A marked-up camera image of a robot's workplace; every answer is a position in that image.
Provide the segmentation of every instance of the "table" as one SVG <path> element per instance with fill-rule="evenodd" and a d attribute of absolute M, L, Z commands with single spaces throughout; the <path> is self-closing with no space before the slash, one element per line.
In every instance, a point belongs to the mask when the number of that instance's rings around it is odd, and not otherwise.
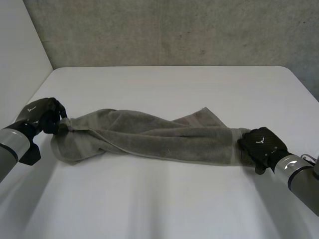
<path fill-rule="evenodd" d="M 228 127 L 267 126 L 294 154 L 319 151 L 319 103 L 284 67 L 60 68 L 31 101 L 43 97 L 56 97 L 72 118 L 113 108 L 173 120 L 208 107 Z M 54 158 L 50 138 L 35 139 L 40 162 L 18 165 L 12 175 L 19 178 L 5 181 L 13 185 L 0 197 L 6 235 L 318 238 L 319 219 L 271 170 L 259 176 L 245 167 L 110 153 L 70 166 Z"/>

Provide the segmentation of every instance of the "white wall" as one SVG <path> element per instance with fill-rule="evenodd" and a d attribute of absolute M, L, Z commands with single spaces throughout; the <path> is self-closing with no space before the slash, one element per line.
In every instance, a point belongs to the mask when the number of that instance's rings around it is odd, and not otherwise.
<path fill-rule="evenodd" d="M 14 120 L 51 72 L 22 0 L 0 0 L 0 128 Z"/>

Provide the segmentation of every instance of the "gray cylindrical arm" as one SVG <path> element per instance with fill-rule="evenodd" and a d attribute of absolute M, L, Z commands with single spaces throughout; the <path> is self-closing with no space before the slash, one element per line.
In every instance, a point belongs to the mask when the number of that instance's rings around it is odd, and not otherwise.
<path fill-rule="evenodd" d="M 30 142 L 23 133 L 11 128 L 0 130 L 0 182 L 29 148 Z"/>
<path fill-rule="evenodd" d="M 0 147 L 0 182 L 16 165 L 16 159 L 8 150 Z"/>
<path fill-rule="evenodd" d="M 276 164 L 275 175 L 319 216 L 319 180 L 314 176 L 311 164 L 296 155 L 289 155 Z"/>
<path fill-rule="evenodd" d="M 313 172 L 314 168 L 307 168 L 297 173 L 291 181 L 290 190 L 319 216 L 319 180 Z"/>

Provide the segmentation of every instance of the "concrete wall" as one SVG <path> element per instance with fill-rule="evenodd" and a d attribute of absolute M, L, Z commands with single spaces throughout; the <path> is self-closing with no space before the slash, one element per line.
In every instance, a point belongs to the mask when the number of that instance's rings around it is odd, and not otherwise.
<path fill-rule="evenodd" d="M 23 1 L 0 0 L 0 128 L 12 123 L 51 72 Z"/>
<path fill-rule="evenodd" d="M 280 65 L 319 99 L 318 0 L 24 0 L 53 68 Z"/>

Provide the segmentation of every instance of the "white table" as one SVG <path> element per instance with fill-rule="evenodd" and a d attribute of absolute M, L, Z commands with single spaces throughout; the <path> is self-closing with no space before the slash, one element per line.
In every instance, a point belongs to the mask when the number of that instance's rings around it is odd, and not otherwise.
<path fill-rule="evenodd" d="M 31 100 L 43 97 L 73 118 L 114 108 L 173 120 L 208 107 L 228 127 L 269 127 L 297 155 L 319 150 L 319 103 L 283 67 L 61 68 Z M 319 219 L 270 170 L 110 153 L 69 166 L 54 158 L 50 138 L 35 140 L 40 162 L 18 165 L 3 183 L 8 238 L 319 237 Z"/>

